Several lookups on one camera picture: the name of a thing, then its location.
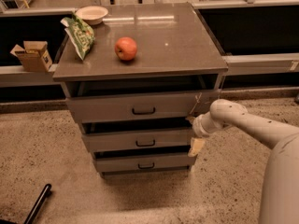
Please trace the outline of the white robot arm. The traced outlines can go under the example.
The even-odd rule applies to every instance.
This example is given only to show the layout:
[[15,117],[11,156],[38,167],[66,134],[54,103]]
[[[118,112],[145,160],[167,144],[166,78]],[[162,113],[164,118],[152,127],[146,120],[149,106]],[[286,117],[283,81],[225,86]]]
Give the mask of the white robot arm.
[[190,157],[197,155],[205,139],[232,126],[271,150],[263,176],[259,224],[299,224],[299,128],[252,115],[238,103],[214,101],[209,111],[188,116],[194,137]]

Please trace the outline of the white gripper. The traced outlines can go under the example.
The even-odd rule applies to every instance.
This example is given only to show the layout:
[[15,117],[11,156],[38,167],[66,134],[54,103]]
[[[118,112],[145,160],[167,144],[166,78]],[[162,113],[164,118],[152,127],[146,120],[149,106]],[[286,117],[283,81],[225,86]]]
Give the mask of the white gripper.
[[[209,137],[214,132],[222,130],[223,124],[212,118],[211,113],[207,112],[199,117],[188,116],[186,120],[192,124],[192,129],[197,137]],[[204,138],[191,139],[191,146],[188,152],[189,157],[195,157],[199,154],[203,146],[205,145]]]

